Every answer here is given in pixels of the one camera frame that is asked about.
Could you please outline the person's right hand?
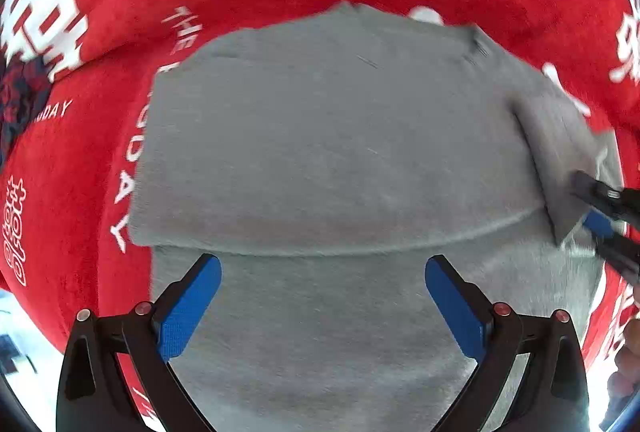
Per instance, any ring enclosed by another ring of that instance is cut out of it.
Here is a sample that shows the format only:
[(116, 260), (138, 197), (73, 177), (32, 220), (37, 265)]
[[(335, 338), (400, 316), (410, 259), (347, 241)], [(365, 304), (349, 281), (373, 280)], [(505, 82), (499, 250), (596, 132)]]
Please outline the person's right hand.
[(623, 331), (624, 345), (615, 356), (616, 371), (608, 378), (608, 395), (624, 398), (634, 392), (640, 378), (640, 321), (631, 319)]

